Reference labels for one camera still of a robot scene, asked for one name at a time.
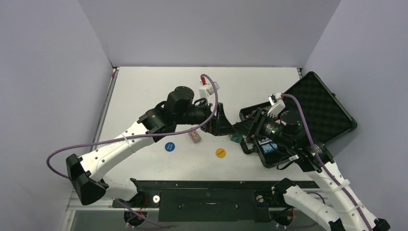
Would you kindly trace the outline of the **green chip stack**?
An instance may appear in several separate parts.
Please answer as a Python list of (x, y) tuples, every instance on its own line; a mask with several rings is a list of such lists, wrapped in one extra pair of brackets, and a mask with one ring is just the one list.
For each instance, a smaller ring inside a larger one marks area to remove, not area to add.
[(235, 143), (241, 143), (243, 140), (243, 135), (239, 133), (231, 134), (229, 140)]

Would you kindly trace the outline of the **light blue chip stack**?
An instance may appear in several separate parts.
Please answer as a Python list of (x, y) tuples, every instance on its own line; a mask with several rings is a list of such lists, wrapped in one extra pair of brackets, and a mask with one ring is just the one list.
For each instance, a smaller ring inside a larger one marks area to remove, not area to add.
[(261, 148), (264, 154), (269, 154), (278, 150), (278, 147), (275, 143), (262, 144)]

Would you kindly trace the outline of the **blue small blind button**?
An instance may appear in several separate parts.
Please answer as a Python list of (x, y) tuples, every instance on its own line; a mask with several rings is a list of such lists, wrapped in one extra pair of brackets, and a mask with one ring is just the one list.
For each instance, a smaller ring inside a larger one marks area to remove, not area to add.
[(175, 149), (175, 144), (173, 142), (167, 142), (165, 144), (165, 150), (167, 152), (172, 152), (172, 151), (174, 151), (174, 149)]

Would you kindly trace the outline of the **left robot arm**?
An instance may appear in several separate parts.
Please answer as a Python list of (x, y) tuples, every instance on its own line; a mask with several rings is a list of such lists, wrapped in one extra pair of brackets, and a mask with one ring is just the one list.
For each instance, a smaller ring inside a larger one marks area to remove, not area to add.
[(214, 136), (235, 133), (225, 116), (223, 104), (217, 103), (215, 111), (206, 98), (193, 100), (194, 92), (179, 86), (168, 94), (167, 100), (133, 123), (119, 135), (118, 142), (107, 144), (90, 153), (72, 154), (66, 159), (67, 173), (82, 205), (90, 205), (104, 197), (121, 199), (132, 207), (143, 202), (143, 193), (131, 180), (105, 178), (116, 165), (126, 158), (162, 139), (162, 134), (176, 131), (177, 125), (200, 125), (201, 130)]

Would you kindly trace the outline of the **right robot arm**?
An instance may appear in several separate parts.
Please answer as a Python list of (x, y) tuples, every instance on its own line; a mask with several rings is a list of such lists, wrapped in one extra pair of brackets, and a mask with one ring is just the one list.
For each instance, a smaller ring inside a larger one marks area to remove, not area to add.
[(325, 146), (313, 141), (301, 111), (284, 111), (275, 120), (258, 110), (234, 128), (246, 137), (270, 139), (285, 148), (286, 158), (297, 164), (331, 203), (326, 205), (284, 178), (272, 187), (275, 204), (299, 209), (327, 231), (390, 230), (385, 219), (376, 217), (358, 199)]

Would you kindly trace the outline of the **black poker set case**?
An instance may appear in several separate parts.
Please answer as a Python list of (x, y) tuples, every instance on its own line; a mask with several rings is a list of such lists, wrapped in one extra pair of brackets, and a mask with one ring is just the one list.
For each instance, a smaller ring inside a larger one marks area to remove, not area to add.
[[(298, 110), (295, 101), (287, 97), (287, 95), (294, 96), (299, 101), (308, 130), (317, 145), (325, 146), (327, 143), (357, 128), (357, 122), (315, 72), (308, 72), (302, 79), (286, 90), (284, 94), (286, 95), (283, 98), (285, 108), (282, 112)], [(240, 110), (239, 117), (241, 121), (246, 120), (250, 118), (246, 115), (252, 111), (255, 113), (257, 108), (262, 108), (268, 113), (270, 107), (270, 102), (246, 107)], [(273, 119), (277, 120), (279, 115), (273, 117)], [(285, 148), (275, 143), (278, 150), (264, 154), (257, 140), (259, 139), (244, 136), (240, 143), (242, 150), (246, 154), (258, 153), (263, 166), (266, 168), (278, 167), (282, 163), (286, 163), (287, 166), (291, 164), (286, 158), (287, 150)]]

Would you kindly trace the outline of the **yellow big blind button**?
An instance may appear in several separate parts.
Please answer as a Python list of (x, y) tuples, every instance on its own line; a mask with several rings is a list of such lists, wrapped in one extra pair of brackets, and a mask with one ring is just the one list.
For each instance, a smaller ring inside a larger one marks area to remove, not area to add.
[(224, 157), (226, 156), (226, 151), (225, 151), (225, 149), (223, 149), (223, 148), (218, 148), (218, 149), (216, 150), (216, 156), (217, 156), (218, 158), (224, 158)]

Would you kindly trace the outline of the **blue playing card deck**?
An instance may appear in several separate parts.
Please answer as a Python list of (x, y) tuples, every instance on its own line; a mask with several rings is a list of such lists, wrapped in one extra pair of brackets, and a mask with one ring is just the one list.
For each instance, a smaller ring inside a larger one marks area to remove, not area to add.
[(257, 143), (258, 143), (259, 145), (269, 144), (269, 143), (271, 143), (271, 142), (272, 142), (271, 139), (259, 139), (259, 140), (257, 140)]

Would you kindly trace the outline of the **pink chip stack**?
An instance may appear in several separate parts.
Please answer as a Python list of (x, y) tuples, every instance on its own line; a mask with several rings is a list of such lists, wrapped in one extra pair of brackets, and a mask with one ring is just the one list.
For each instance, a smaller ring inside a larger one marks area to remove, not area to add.
[(198, 143), (202, 139), (197, 130), (192, 130), (188, 132), (188, 136), (190, 137), (193, 143)]

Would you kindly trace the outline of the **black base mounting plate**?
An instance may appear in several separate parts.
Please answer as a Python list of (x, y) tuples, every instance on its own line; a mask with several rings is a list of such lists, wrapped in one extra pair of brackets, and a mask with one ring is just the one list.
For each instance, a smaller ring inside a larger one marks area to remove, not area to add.
[(277, 181), (152, 181), (137, 180), (138, 194), (122, 204), (143, 212), (157, 211), (159, 222), (287, 221), (292, 210), (277, 201)]

